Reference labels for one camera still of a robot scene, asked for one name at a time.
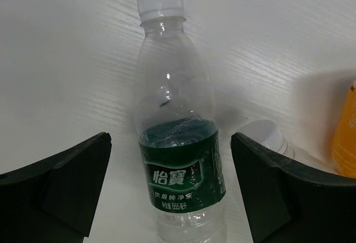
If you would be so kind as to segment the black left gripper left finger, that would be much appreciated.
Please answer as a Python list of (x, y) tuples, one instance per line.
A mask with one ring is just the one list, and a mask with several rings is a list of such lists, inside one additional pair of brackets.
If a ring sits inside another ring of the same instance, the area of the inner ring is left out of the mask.
[(1, 242), (83, 242), (110, 160), (101, 132), (68, 150), (1, 174)]

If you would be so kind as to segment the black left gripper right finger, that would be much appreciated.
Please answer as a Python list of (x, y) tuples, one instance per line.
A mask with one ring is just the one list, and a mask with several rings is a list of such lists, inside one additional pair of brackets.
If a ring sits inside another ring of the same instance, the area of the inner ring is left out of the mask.
[(254, 242), (355, 241), (355, 179), (307, 166), (242, 133), (230, 146)]

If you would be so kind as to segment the orange juice bottle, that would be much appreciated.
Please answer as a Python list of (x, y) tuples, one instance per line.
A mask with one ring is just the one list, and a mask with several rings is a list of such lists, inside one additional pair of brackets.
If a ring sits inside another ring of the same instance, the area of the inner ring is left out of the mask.
[(355, 80), (349, 88), (333, 137), (332, 158), (342, 176), (355, 178)]

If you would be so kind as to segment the green label water bottle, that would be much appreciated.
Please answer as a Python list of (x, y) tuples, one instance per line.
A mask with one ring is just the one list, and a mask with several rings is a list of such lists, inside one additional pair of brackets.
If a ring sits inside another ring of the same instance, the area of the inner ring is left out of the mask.
[(137, 0), (145, 38), (133, 116), (159, 242), (225, 242), (214, 93), (184, 31), (184, 0)]

